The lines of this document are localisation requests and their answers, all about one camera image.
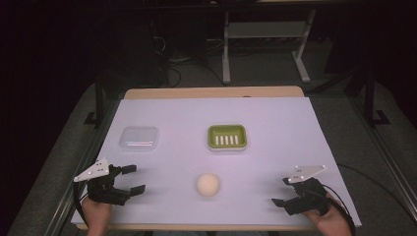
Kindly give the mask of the green soap dish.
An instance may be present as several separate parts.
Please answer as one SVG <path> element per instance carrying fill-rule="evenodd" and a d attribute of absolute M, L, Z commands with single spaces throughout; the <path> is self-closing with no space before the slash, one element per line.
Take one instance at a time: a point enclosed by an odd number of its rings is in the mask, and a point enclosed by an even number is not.
<path fill-rule="evenodd" d="M 243 150 L 248 143 L 242 125 L 213 125 L 208 128 L 208 147 L 215 151 Z"/>

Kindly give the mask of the white metal desk frame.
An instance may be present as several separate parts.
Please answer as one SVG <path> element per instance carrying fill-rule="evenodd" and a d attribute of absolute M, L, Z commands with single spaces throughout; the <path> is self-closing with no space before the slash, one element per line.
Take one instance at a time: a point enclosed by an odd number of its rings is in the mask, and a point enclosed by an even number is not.
<path fill-rule="evenodd" d="M 229 13 L 225 13 L 223 27 L 222 82 L 231 83 L 229 63 L 229 40 L 242 38 L 299 38 L 300 45 L 291 52 L 300 79 L 307 84 L 311 79 L 305 68 L 302 56 L 316 15 L 316 10 L 309 12 L 306 21 L 295 22 L 254 22 L 230 23 Z"/>

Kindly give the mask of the black metal stand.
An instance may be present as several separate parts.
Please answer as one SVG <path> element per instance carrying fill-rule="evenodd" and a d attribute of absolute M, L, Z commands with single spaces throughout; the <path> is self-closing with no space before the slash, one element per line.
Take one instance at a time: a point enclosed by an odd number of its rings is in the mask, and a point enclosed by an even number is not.
<path fill-rule="evenodd" d="M 371 67 L 366 68 L 364 117 L 367 123 L 375 128 L 377 125 L 389 125 L 390 122 L 383 110 L 374 109 L 375 80 Z"/>
<path fill-rule="evenodd" d="M 90 112 L 85 119 L 86 125 L 94 125 L 99 127 L 103 119 L 103 86 L 101 77 L 97 77 L 94 83 L 94 101 L 95 111 Z"/>

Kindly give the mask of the person's left hand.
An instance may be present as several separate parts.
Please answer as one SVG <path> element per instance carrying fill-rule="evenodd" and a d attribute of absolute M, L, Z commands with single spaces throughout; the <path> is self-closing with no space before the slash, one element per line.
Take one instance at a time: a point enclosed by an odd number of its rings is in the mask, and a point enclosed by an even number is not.
<path fill-rule="evenodd" d="M 106 236 L 112 216 L 112 205 L 98 203 L 85 197 L 82 210 L 88 225 L 88 236 Z"/>

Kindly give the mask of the aluminium rail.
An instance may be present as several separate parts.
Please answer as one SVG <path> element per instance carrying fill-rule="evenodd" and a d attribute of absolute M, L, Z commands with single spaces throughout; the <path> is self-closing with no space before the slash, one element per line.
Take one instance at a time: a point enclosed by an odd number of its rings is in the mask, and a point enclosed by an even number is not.
<path fill-rule="evenodd" d="M 94 99 L 80 102 L 71 114 L 52 151 L 52 163 L 47 164 L 49 176 L 44 194 L 48 194 L 53 212 L 42 236 L 63 236 L 85 186 L 75 184 L 74 178 L 97 159 L 119 103 L 114 99 L 103 100 L 103 119 L 97 128 L 85 124 L 88 114 L 95 111 Z"/>
<path fill-rule="evenodd" d="M 412 218 L 417 221 L 417 133 L 400 114 L 396 117 L 390 110 L 368 110 L 361 97 L 348 98 L 361 125 L 370 135 L 386 164 L 393 184 Z"/>

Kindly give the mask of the white table sheet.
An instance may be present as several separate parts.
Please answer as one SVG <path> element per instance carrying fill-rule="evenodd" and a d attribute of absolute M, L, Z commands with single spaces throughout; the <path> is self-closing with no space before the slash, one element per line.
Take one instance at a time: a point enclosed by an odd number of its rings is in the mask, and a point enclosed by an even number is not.
<path fill-rule="evenodd" d="M 210 149 L 213 125 L 244 126 L 246 148 Z M 156 148 L 122 150 L 119 141 L 130 126 L 156 127 Z M 282 179 L 296 166 L 325 165 L 320 182 L 334 189 L 349 210 L 355 208 L 307 97 L 124 99 L 99 155 L 116 166 L 137 165 L 137 172 L 116 178 L 116 187 L 146 186 L 142 195 L 114 208 L 114 228 L 309 229 L 304 216 L 290 216 L 272 202 L 294 198 Z M 205 173 L 219 179 L 213 197 L 197 191 Z"/>

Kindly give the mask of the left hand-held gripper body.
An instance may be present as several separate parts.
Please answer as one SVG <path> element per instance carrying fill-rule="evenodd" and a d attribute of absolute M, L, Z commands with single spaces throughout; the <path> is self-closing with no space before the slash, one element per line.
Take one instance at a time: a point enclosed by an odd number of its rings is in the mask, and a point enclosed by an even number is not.
<path fill-rule="evenodd" d="M 130 192 L 114 187 L 115 178 L 124 175 L 122 167 L 110 164 L 104 157 L 76 176 L 74 182 L 86 181 L 89 198 L 95 202 L 123 206 L 131 197 Z"/>

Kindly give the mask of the round beige soap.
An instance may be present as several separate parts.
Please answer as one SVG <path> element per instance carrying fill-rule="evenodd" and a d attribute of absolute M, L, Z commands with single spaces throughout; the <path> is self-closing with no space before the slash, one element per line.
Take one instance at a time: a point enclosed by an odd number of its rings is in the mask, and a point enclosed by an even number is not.
<path fill-rule="evenodd" d="M 218 177 L 212 173 L 202 174 L 197 180 L 197 191 L 203 197 L 215 196 L 220 188 Z"/>

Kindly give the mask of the clear plastic box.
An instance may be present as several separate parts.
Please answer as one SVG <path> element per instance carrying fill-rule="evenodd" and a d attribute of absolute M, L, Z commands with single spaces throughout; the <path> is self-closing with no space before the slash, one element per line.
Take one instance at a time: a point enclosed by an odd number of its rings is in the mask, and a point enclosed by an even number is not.
<path fill-rule="evenodd" d="M 152 126 L 126 127 L 119 147 L 124 151 L 152 151 L 158 142 L 158 129 Z"/>

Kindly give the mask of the person's right hand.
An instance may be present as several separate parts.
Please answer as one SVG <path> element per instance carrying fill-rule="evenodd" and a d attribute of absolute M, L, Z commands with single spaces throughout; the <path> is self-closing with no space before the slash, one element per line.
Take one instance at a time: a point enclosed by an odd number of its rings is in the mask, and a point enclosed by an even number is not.
<path fill-rule="evenodd" d="M 330 193 L 327 198 L 331 199 L 328 204 L 328 212 L 319 215 L 316 211 L 308 210 L 303 212 L 322 233 L 323 236 L 353 236 L 348 221 L 341 213 L 341 203 L 337 201 Z"/>

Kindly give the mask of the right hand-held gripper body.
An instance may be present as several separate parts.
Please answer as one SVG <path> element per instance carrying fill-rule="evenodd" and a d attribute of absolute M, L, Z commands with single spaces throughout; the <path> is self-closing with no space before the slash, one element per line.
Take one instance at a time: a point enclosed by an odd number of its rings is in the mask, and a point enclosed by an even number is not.
<path fill-rule="evenodd" d="M 327 191 L 316 176 L 328 168 L 325 165 L 296 166 L 290 174 L 289 182 L 294 189 L 296 198 L 286 201 L 284 208 L 289 215 L 307 210 L 317 210 L 319 215 L 328 212 Z"/>

